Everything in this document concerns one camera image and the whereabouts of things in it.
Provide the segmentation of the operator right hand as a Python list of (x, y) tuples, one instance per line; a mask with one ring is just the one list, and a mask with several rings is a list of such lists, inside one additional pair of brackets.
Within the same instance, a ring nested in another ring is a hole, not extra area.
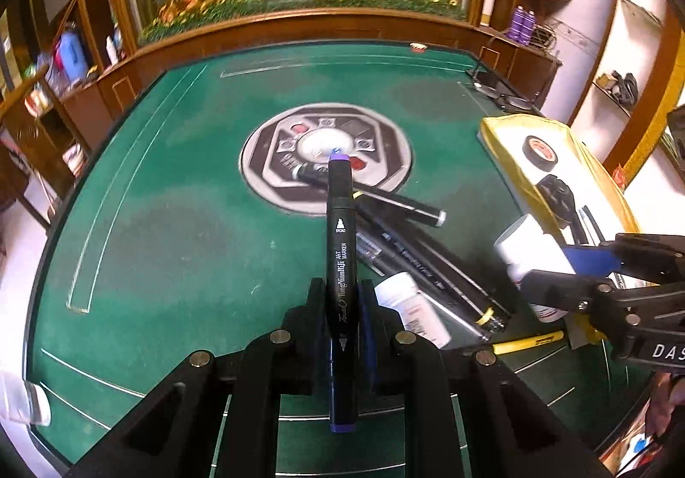
[(649, 406), (646, 413), (646, 433), (652, 437), (662, 436), (669, 427), (673, 411), (684, 405), (685, 382), (683, 375), (655, 374)]

